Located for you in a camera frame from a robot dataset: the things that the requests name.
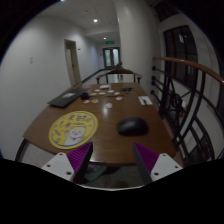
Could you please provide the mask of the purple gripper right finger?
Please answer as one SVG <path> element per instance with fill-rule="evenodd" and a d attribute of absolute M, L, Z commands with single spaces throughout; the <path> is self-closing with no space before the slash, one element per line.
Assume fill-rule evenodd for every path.
<path fill-rule="evenodd" d="M 133 154 L 144 184 L 150 184 L 182 169 L 168 154 L 157 154 L 139 143 L 134 144 Z"/>

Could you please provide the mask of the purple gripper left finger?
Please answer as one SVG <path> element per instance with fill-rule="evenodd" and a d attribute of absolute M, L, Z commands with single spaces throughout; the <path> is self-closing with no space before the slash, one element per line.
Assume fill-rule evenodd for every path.
<path fill-rule="evenodd" d="M 93 143 L 89 142 L 69 153 L 58 153 L 42 169 L 70 182 L 81 183 L 92 153 Z"/>

